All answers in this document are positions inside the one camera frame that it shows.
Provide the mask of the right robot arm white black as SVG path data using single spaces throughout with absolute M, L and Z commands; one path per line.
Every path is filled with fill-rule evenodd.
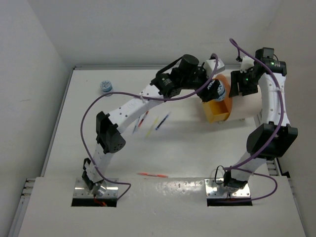
M 258 49 L 254 58 L 244 56 L 241 61 L 240 70 L 231 72 L 229 97 L 260 92 L 262 117 L 247 138 L 245 154 L 225 168 L 223 185 L 233 191 L 244 188 L 250 175 L 266 161 L 283 156 L 298 136 L 285 107 L 286 63 L 275 60 L 274 49 L 268 47 Z

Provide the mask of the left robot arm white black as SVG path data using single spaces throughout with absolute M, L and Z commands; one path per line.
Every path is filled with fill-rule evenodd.
M 203 102 L 219 98 L 220 83 L 214 75 L 224 71 L 225 65 L 216 54 L 204 63 L 185 54 L 160 69 L 154 79 L 139 93 L 130 94 L 131 100 L 119 108 L 96 116 L 96 150 L 84 160 L 82 178 L 89 190 L 105 180 L 105 170 L 113 155 L 126 144 L 122 134 L 141 115 L 167 101 L 184 99 L 182 90 L 192 90 L 188 97 L 197 95 Z

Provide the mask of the yellow drawer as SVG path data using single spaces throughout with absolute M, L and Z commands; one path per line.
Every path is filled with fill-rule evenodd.
M 223 74 L 218 74 L 214 79 L 223 82 L 226 88 L 226 97 L 220 102 L 215 100 L 202 102 L 202 107 L 209 123 L 226 121 L 232 112 L 233 105 L 233 100 L 229 97 L 231 87 L 228 79 Z

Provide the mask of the round drawer organizer box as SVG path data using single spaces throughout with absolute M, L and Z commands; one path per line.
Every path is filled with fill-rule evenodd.
M 250 95 L 242 94 L 229 98 L 229 92 L 232 89 L 230 76 L 218 74 L 216 79 L 223 82 L 226 90 L 226 97 L 221 102 L 216 102 L 219 112 L 214 115 L 215 122 L 225 122 L 227 120 L 238 120 L 251 118 L 257 115 L 262 109 L 261 91 Z

